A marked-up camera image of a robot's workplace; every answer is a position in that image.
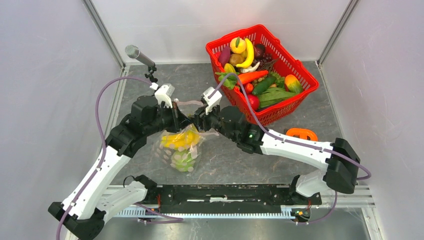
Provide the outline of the yellow banana bunch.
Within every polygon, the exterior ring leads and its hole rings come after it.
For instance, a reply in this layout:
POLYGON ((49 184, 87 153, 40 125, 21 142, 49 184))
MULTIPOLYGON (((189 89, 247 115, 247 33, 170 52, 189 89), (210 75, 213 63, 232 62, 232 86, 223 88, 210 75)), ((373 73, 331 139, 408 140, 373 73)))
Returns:
POLYGON ((187 131, 179 134, 164 135, 161 138, 160 145, 172 150, 186 150, 200 142, 200 135, 193 131, 187 131))

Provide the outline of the clear pink zip top bag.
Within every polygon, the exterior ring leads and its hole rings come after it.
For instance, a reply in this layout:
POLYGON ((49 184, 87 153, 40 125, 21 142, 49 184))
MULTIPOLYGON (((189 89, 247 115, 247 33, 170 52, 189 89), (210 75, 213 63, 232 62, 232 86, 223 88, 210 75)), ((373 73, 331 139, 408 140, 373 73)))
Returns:
POLYGON ((215 130, 198 131, 193 124, 178 133, 163 131, 152 148, 152 158, 181 173, 191 173, 201 161, 202 146, 215 139, 215 130))

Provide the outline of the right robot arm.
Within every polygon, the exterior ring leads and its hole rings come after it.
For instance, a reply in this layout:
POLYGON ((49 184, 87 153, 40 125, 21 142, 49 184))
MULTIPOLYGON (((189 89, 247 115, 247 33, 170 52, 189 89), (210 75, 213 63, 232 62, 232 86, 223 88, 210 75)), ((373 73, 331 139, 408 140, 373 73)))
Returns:
POLYGON ((353 194, 359 171, 359 160, 348 142, 337 138, 335 142, 319 142, 287 136, 247 121, 235 106, 219 106, 210 112, 199 108, 191 117, 199 131, 217 131, 236 143, 248 154, 280 156, 316 168, 312 173, 294 177, 289 199, 302 204, 313 194, 334 190, 353 194))

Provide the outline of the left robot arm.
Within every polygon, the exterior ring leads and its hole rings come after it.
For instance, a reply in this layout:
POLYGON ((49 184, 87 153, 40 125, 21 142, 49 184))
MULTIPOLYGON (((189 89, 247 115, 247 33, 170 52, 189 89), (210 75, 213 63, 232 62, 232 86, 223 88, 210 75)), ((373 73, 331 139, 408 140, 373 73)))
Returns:
POLYGON ((76 189, 62 202, 53 202, 48 212, 79 240, 93 240, 120 211, 141 201, 153 203, 157 184, 145 175, 109 197, 102 195, 117 173, 146 145, 149 136, 164 130, 178 133, 188 125, 188 118, 175 101, 141 96, 103 140, 97 160, 76 189))

